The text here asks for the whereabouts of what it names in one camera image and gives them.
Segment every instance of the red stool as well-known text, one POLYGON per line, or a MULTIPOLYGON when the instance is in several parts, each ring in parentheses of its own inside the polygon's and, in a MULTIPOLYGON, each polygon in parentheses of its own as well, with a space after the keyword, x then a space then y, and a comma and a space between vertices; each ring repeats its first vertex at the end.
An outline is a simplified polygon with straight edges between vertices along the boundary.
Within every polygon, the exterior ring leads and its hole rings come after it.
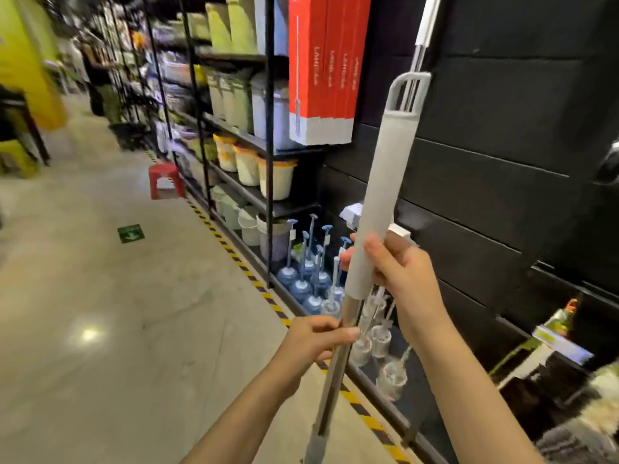
POLYGON ((181 176, 178 174, 178 168, 172 163, 153 164, 149 168, 149 180, 151 181, 151 199, 159 199, 157 193, 157 181, 159 178, 171 178, 176 188, 176 193, 180 197, 185 196, 185 187, 182 185, 181 176))

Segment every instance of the person standing in aisle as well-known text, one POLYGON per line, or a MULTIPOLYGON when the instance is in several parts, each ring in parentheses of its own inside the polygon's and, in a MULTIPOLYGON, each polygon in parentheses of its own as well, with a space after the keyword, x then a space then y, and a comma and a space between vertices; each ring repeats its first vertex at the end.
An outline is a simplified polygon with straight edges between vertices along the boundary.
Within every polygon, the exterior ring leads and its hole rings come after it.
POLYGON ((121 123, 120 103, 112 88, 112 80, 108 72, 112 67, 101 62, 97 50, 88 42, 82 42, 82 59, 89 78, 89 85, 96 91, 93 93, 90 89, 91 105, 93 96, 99 95, 103 101, 103 112, 110 125, 121 123))
MULTIPOLYGON (((543 464, 449 318, 428 254, 395 233, 384 244, 370 234, 363 249, 377 268, 375 283, 396 298, 402 333, 422 361, 460 464, 543 464)), ((344 270, 353 250, 340 257, 344 270)), ((333 349, 359 335, 358 327, 340 327, 329 316, 295 318, 268 365, 181 464, 250 464, 277 410, 311 364, 331 358, 333 349)))

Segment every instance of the concrete floor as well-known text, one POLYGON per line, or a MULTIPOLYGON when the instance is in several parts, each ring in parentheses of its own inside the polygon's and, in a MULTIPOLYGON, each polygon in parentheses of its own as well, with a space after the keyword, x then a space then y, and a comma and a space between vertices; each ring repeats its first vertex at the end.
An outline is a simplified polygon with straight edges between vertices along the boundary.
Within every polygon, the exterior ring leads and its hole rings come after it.
MULTIPOLYGON (((74 151, 0 179, 0 462, 174 464, 286 329, 183 199, 151 201, 148 157, 67 102, 74 151)), ((302 458, 323 382, 312 367, 256 463, 302 458)), ((344 400, 327 454, 393 462, 344 400)))

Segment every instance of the person's left hand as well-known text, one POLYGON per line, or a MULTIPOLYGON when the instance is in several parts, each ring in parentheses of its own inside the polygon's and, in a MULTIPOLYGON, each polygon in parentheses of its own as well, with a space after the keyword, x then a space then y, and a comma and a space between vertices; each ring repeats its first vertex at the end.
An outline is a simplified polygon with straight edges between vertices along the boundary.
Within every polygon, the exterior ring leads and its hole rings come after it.
POLYGON ((340 321, 331 316, 296 317, 267 369, 290 397, 314 361, 330 359, 335 347, 353 343, 360 333, 358 327, 340 327, 340 321))

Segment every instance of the hazard tape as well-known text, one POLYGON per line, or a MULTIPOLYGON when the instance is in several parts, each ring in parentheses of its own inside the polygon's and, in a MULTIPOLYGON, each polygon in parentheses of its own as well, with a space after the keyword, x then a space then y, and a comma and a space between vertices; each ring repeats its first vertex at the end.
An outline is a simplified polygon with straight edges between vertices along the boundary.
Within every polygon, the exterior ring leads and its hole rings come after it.
MULTIPOLYGON (((145 152, 154 163, 159 163, 159 161, 157 160, 157 158, 155 157, 153 153, 151 153, 148 150, 146 150, 145 152)), ((271 309, 275 312, 275 314, 277 314, 277 317, 279 317, 280 321, 282 321, 282 324, 285 325, 286 328, 290 328, 290 323, 292 323, 292 321, 288 318, 288 316, 286 316, 282 308, 277 305, 277 302, 273 299, 273 296, 271 296, 268 290, 262 285, 262 283, 260 283, 260 281, 258 280, 258 277, 256 277, 256 275, 252 273, 250 268, 243 263, 241 258, 238 257, 238 255, 236 254, 236 251, 234 250, 234 248, 232 248, 228 244, 228 242, 223 238, 221 233, 217 231, 215 226, 212 225, 211 221, 209 220, 209 218, 205 216, 202 210, 199 209, 193 203, 193 201, 189 199, 189 197, 185 197, 184 199, 185 201, 187 201, 187 203, 191 207, 191 210, 193 210, 194 213, 198 216, 198 218, 200 218, 200 220, 206 225, 206 227, 209 228, 209 231, 213 234, 213 236, 215 236, 215 239, 219 241, 219 244, 221 244, 222 248, 224 248, 225 251, 228 252, 230 257, 232 257, 232 260, 234 260, 235 263, 241 268, 245 276, 249 279, 249 281, 251 281, 252 285, 254 285, 256 289, 260 292, 262 297, 265 298, 265 300, 267 300, 267 303, 270 304, 271 309)), ((327 370, 329 369, 328 363, 324 361, 320 361, 320 362, 317 362, 316 364, 318 365, 318 367, 321 369, 323 373, 327 373, 327 370)), ((411 463, 411 460, 409 459, 409 457, 406 456, 406 454, 404 454, 402 450, 396 444, 393 443, 393 441, 391 441, 391 438, 389 437, 389 435, 387 435, 387 432, 385 431, 383 426, 380 424, 380 422, 368 412, 368 410, 361 404, 357 396, 350 389, 348 389, 344 385, 344 383, 342 383, 342 385, 340 386, 340 394, 344 396, 344 398, 349 402, 353 410, 357 412, 357 414, 365 422, 367 427, 370 430, 372 430, 372 433, 374 433, 374 435, 381 442, 385 450, 391 455, 391 457, 398 464, 410 464, 411 463)))

